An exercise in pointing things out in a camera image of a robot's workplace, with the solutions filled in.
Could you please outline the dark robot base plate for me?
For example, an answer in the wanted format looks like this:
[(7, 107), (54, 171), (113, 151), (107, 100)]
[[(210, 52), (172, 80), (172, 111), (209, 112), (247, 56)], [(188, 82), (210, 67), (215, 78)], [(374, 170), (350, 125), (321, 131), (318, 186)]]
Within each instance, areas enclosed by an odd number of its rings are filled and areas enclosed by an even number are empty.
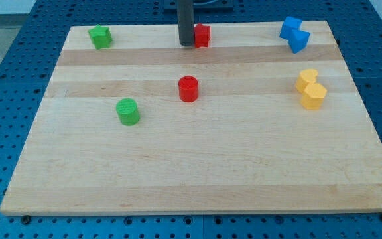
[[(164, 12), (177, 10), (177, 0), (161, 0)], [(193, 10), (231, 10), (234, 8), (234, 0), (193, 0)]]

